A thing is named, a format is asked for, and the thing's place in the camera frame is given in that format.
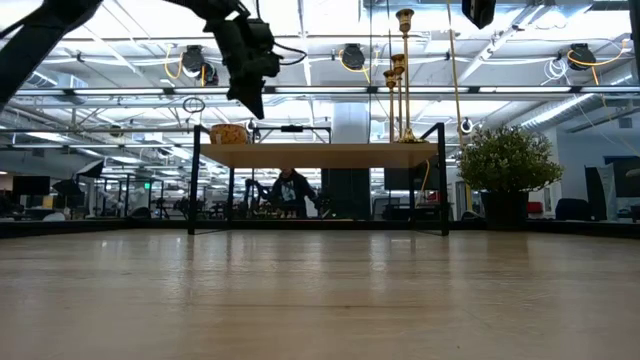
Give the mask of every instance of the light wood surface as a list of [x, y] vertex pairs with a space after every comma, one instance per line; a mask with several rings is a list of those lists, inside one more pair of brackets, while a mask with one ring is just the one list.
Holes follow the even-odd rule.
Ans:
[[234, 168], [409, 168], [438, 151], [437, 144], [202, 145], [202, 155]]
[[615, 359], [640, 242], [136, 230], [0, 241], [0, 359]]

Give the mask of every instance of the wooden table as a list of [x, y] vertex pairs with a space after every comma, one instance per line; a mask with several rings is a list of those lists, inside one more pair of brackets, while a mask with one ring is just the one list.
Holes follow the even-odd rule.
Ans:
[[202, 155], [230, 168], [370, 169], [415, 167], [437, 144], [202, 145]]
[[[414, 169], [437, 154], [438, 163], [444, 165], [445, 156], [445, 132], [444, 123], [435, 124], [420, 136], [426, 139], [430, 134], [437, 134], [437, 143], [417, 144], [245, 144], [245, 145], [214, 145], [202, 144], [201, 132], [207, 130], [201, 125], [194, 127], [194, 148], [191, 167], [191, 191], [190, 191], [190, 216], [188, 233], [195, 234], [197, 204], [197, 180], [200, 168], [200, 155], [204, 155], [223, 166], [229, 167], [229, 198], [227, 200], [227, 226], [232, 228], [233, 222], [233, 186], [236, 168], [247, 169], [273, 169], [273, 168], [321, 168], [321, 169]], [[443, 189], [446, 187], [447, 178], [444, 166], [440, 171], [440, 183]], [[415, 197], [413, 182], [409, 186], [409, 206], [412, 216], [409, 219], [411, 226], [415, 225], [413, 209]], [[443, 190], [440, 205], [447, 209], [446, 190]], [[441, 211], [442, 235], [449, 233], [448, 211]]]

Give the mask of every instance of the black metal table leg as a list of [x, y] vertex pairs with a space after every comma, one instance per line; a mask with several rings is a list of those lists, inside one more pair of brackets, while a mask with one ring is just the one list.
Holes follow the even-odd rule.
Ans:
[[198, 174], [200, 174], [200, 133], [202, 125], [193, 127], [193, 158], [191, 160], [191, 186], [189, 188], [189, 235], [196, 234], [198, 216]]
[[415, 194], [415, 182], [413, 178], [416, 176], [416, 168], [409, 168], [409, 223], [413, 226], [416, 222], [415, 209], [416, 209], [416, 194]]
[[227, 197], [227, 222], [229, 223], [229, 227], [231, 227], [231, 222], [233, 221], [233, 186], [236, 181], [235, 170], [235, 168], [229, 168], [229, 196]]
[[444, 124], [438, 123], [438, 163], [440, 164], [440, 227], [442, 236], [449, 235], [449, 199], [447, 194], [447, 153]]
[[131, 185], [131, 175], [127, 174], [127, 183], [124, 191], [124, 217], [129, 215], [129, 187]]

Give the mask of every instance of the black cable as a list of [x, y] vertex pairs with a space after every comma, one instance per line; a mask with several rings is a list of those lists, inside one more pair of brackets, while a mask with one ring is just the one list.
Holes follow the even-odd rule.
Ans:
[[277, 46], [277, 47], [279, 47], [279, 48], [281, 48], [281, 49], [289, 50], [289, 51], [293, 51], [293, 52], [297, 52], [298, 54], [301, 54], [301, 55], [302, 55], [302, 56], [300, 57], [300, 59], [298, 59], [298, 60], [291, 61], [291, 62], [288, 62], [288, 63], [283, 63], [283, 62], [281, 62], [281, 63], [280, 63], [280, 65], [282, 65], [282, 66], [289, 66], [289, 65], [299, 64], [299, 63], [301, 63], [304, 59], [306, 59], [306, 58], [307, 58], [307, 56], [308, 56], [308, 55], [307, 55], [307, 53], [306, 53], [305, 51], [298, 50], [298, 49], [294, 49], [294, 48], [290, 48], [290, 47], [288, 47], [288, 46], [284, 46], [284, 45], [280, 45], [280, 44], [278, 44], [277, 42], [274, 42], [274, 43], [276, 44], [276, 46]]
[[[260, 14], [260, 0], [256, 0], [256, 13], [257, 13], [257, 15], [258, 15], [258, 19], [262, 20], [262, 14]], [[280, 65], [282, 65], [282, 66], [289, 66], [289, 65], [296, 65], [296, 64], [299, 64], [299, 63], [301, 63], [304, 59], [306, 59], [306, 58], [307, 58], [307, 56], [308, 56], [308, 54], [307, 54], [305, 51], [302, 51], [302, 50], [299, 50], [299, 49], [290, 48], [290, 47], [288, 47], [288, 46], [284, 46], [284, 45], [280, 45], [280, 44], [278, 44], [278, 43], [277, 43], [277, 42], [275, 42], [275, 41], [274, 41], [273, 43], [274, 43], [277, 47], [279, 47], [279, 48], [281, 48], [281, 49], [283, 49], [283, 50], [288, 50], [288, 51], [296, 52], [296, 53], [298, 53], [298, 54], [301, 54], [301, 55], [302, 55], [302, 57], [301, 57], [300, 59], [298, 59], [298, 60], [291, 61], [291, 62], [288, 62], [288, 63], [283, 63], [283, 62], [281, 62], [281, 63], [280, 63]]]
[[262, 15], [260, 15], [260, 0], [256, 0], [256, 13], [258, 13], [258, 19], [262, 20]]

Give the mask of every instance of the gold candle holder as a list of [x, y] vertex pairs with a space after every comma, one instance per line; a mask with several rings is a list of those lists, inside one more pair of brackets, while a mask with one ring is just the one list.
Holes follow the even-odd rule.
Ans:
[[415, 141], [415, 136], [413, 136], [413, 131], [411, 130], [411, 99], [409, 94], [409, 31], [411, 30], [411, 18], [413, 17], [413, 14], [414, 11], [411, 9], [402, 9], [396, 13], [396, 18], [398, 18], [400, 22], [402, 39], [404, 40], [404, 73], [406, 74], [405, 93], [407, 99], [407, 126], [405, 133], [400, 136], [402, 139], [409, 140], [411, 142]]
[[389, 97], [391, 104], [389, 106], [389, 142], [392, 143], [396, 140], [395, 136], [395, 116], [393, 114], [393, 89], [396, 87], [396, 73], [393, 70], [387, 70], [384, 72], [384, 77], [389, 88]]
[[396, 54], [391, 57], [393, 71], [396, 73], [398, 84], [398, 138], [402, 138], [402, 73], [404, 72], [404, 54]]

